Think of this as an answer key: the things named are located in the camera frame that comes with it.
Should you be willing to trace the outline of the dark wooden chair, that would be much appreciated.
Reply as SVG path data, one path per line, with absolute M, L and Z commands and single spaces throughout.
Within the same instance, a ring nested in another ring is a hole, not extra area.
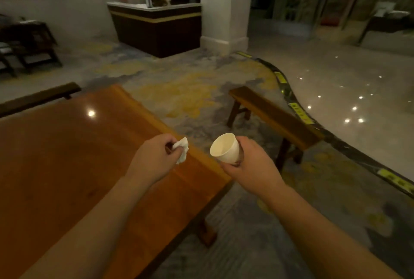
M 46 23 L 36 20 L 12 22 L 7 16 L 0 15 L 0 74 L 17 77 L 7 56 L 16 57 L 27 73 L 46 63 L 63 67 L 54 49 L 57 44 Z

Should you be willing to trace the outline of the black yellow floor strip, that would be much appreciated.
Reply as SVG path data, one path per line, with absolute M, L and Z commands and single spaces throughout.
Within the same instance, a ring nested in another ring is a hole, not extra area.
M 414 77 L 339 52 L 237 52 L 277 78 L 296 114 L 344 155 L 414 199 Z

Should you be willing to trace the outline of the orange wooden table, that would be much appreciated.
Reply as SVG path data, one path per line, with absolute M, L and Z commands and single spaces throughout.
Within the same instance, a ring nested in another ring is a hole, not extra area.
M 177 135 L 120 85 L 0 119 L 0 279 L 18 279 L 125 174 L 142 143 Z M 104 279 L 148 279 L 233 185 L 190 145 L 134 208 Z

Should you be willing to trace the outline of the person's left hand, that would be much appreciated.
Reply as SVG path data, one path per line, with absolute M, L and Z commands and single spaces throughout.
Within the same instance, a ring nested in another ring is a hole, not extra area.
M 145 141 L 136 151 L 126 179 L 134 187 L 148 188 L 161 180 L 175 165 L 180 154 L 167 154 L 163 134 Z

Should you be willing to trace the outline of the brown wooden bench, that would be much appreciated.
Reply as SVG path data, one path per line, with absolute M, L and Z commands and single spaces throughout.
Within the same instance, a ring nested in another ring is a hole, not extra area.
M 255 114 L 282 136 L 282 143 L 274 160 L 279 172 L 282 172 L 288 159 L 300 164 L 304 152 L 324 140 L 324 135 L 320 131 L 306 125 L 249 87 L 231 89 L 229 96 L 234 99 L 226 123 L 229 128 L 232 128 L 237 115 L 244 113 L 245 120 L 249 120 L 251 114 Z

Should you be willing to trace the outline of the white square pillar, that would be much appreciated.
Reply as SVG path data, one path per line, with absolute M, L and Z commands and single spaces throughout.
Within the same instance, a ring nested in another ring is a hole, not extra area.
M 247 51 L 251 0 L 201 0 L 200 47 L 227 56 Z

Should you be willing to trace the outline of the white paper cup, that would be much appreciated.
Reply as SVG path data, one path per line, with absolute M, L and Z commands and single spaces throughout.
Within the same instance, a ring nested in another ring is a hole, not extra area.
M 241 145 L 233 133 L 225 133 L 216 138 L 210 146 L 210 155 L 234 166 L 239 165 L 244 157 Z

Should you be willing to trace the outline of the person's right hand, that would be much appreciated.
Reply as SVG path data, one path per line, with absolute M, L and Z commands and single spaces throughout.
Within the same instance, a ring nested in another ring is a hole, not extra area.
M 241 173 L 230 177 L 263 201 L 284 195 L 287 186 L 266 151 L 248 137 L 237 136 L 236 139 L 241 145 L 244 157 L 237 166 L 241 169 Z

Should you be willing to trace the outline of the white tissue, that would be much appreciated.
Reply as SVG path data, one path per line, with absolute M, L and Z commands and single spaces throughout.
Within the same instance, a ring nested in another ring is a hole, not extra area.
M 180 154 L 179 159 L 176 162 L 177 165 L 183 163 L 187 158 L 187 153 L 189 150 L 189 142 L 187 137 L 183 137 L 181 140 L 174 143 L 172 146 L 172 150 L 175 151 L 178 147 L 182 147 L 182 152 Z

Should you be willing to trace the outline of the dark wooden bench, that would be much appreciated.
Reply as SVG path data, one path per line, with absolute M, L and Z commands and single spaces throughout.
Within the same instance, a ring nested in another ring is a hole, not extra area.
M 80 91 L 81 87 L 71 82 L 9 100 L 0 104 L 0 119 L 61 98 L 71 99 L 73 94 Z

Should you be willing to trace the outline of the person's left forearm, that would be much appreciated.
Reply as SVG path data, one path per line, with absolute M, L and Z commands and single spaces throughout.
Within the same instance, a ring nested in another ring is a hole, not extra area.
M 146 177 L 122 177 L 76 225 L 19 279 L 99 279 L 143 195 Z

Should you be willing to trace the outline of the dark reception counter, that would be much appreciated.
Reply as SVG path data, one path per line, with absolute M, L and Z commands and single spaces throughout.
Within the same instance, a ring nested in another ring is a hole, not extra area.
M 107 2 L 119 42 L 158 58 L 200 47 L 202 5 L 187 3 L 149 8 Z

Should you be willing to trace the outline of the dark low table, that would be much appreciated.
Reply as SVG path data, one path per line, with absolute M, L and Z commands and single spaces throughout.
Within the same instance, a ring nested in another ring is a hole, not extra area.
M 356 44 L 360 45 L 369 31 L 395 33 L 414 29 L 414 12 L 392 11 L 383 17 L 372 16 L 362 31 Z

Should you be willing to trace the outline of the person's right forearm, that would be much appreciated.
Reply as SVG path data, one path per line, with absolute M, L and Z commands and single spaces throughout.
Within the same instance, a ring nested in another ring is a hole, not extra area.
M 260 198 L 272 209 L 318 279 L 403 279 L 366 247 L 283 185 Z

